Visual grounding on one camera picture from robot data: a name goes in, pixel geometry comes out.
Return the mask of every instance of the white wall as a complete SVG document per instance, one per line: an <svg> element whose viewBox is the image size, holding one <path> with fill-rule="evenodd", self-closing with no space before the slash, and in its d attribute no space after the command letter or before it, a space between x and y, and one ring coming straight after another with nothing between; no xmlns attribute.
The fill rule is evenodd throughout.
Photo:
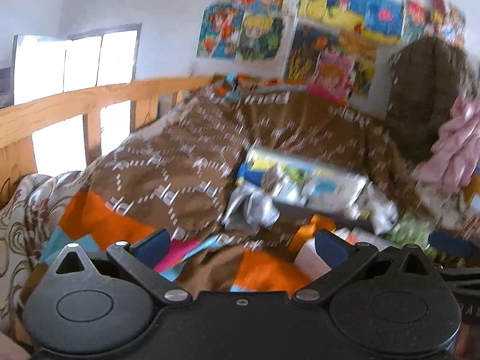
<svg viewBox="0 0 480 360"><path fill-rule="evenodd" d="M63 0L0 0L0 68L11 66L15 35L57 36Z"/></svg>
<svg viewBox="0 0 480 360"><path fill-rule="evenodd" d="M65 0L61 33L141 23L137 78L232 71L231 63L195 58L203 10L216 0ZM452 0L467 16L466 47L480 53L480 0ZM389 52L380 52L378 74L364 111L383 114L390 88L386 66Z"/></svg>

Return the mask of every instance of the wooden bed rail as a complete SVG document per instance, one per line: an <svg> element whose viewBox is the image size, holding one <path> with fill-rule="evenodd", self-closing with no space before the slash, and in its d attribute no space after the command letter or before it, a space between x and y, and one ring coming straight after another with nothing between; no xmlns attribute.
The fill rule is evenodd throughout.
<svg viewBox="0 0 480 360"><path fill-rule="evenodd" d="M157 119L158 98L173 94L172 106L182 100L182 91L208 85L211 77L157 78L130 84L106 85L60 93L0 110L0 188L14 185L22 176L35 173L37 165L32 133L54 123L83 115L85 156L91 163L100 156L100 110L131 100L130 130ZM3 187L0 205L13 191Z"/></svg>

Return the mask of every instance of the pink cloth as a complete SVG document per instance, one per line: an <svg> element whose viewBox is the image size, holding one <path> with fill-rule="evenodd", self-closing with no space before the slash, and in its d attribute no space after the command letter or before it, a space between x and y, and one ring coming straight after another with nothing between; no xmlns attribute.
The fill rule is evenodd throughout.
<svg viewBox="0 0 480 360"><path fill-rule="evenodd" d="M452 119L438 130L431 147L433 156L420 163L411 176L447 193L466 187L480 156L480 100L458 97L450 111Z"/></svg>

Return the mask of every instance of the black device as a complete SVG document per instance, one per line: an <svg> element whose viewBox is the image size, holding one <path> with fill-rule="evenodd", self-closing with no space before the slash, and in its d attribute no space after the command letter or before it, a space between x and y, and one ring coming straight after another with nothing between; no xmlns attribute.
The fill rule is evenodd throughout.
<svg viewBox="0 0 480 360"><path fill-rule="evenodd" d="M439 272L417 245L378 252L320 234L317 252L327 245L347 258L291 298L201 292L193 300L126 242L104 256L69 244L25 308L23 322L40 347L33 358L454 358L462 319L477 323L480 315L479 269Z"/></svg>

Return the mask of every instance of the window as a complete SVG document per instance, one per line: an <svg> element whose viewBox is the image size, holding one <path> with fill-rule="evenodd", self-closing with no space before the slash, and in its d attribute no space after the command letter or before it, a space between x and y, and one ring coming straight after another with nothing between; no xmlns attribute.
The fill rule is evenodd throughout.
<svg viewBox="0 0 480 360"><path fill-rule="evenodd" d="M129 83L135 74L140 25L54 39L18 35L14 103L101 85ZM130 133L130 101L100 111L102 155ZM56 176L86 167L81 115L32 134L39 173Z"/></svg>

